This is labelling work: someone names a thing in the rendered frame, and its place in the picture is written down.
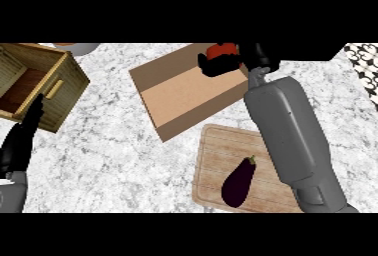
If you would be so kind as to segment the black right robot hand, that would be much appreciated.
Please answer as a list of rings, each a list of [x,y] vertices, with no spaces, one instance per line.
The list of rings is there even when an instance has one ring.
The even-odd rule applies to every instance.
[[[267,68],[270,72],[278,69],[280,60],[268,52],[268,45],[262,43],[236,42],[236,55],[221,55],[206,59],[206,51],[197,54],[197,67],[202,74],[215,77],[234,71],[244,65],[247,70]]]

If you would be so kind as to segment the red bell pepper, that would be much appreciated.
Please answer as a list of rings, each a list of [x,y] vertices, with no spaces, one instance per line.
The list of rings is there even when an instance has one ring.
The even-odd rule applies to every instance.
[[[208,49],[206,49],[206,59],[211,60],[215,57],[221,55],[236,55],[237,54],[237,49],[236,49],[236,44],[234,43],[221,43],[221,44],[213,44]]]

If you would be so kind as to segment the pale wooden cutting board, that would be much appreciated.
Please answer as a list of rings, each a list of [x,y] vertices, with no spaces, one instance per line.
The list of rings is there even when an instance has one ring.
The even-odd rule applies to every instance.
[[[222,182],[244,157],[255,156],[256,169],[243,204],[228,207],[221,199]],[[202,205],[233,212],[299,213],[287,185],[278,181],[259,133],[206,124],[200,132],[191,199]]]

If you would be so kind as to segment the open wooden drawer box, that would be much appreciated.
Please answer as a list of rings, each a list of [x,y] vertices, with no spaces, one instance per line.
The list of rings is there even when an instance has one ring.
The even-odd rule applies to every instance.
[[[63,85],[47,100],[58,79]],[[20,122],[35,97],[42,95],[38,128],[55,133],[88,83],[69,51],[35,43],[0,43],[0,118]]]

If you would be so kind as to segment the black appliance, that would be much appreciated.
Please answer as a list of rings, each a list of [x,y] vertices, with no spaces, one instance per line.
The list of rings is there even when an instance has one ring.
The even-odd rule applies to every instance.
[[[270,46],[268,52],[278,60],[284,61],[329,61],[343,43],[278,43]]]

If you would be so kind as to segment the grey bowl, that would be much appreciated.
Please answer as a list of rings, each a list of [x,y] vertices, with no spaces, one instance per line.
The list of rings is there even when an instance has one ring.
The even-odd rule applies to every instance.
[[[73,56],[84,56],[98,47],[98,43],[54,43],[54,47],[69,51]]]

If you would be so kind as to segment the black and white patterned panel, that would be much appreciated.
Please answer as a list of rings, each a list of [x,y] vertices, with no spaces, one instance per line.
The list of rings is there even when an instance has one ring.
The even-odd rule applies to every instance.
[[[378,43],[346,43],[343,52],[378,110]]]

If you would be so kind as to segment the dark purple eggplant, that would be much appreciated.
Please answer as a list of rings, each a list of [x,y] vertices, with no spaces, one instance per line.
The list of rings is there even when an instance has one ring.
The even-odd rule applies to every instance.
[[[233,208],[237,208],[246,199],[255,167],[253,157],[244,157],[222,182],[221,199]]]

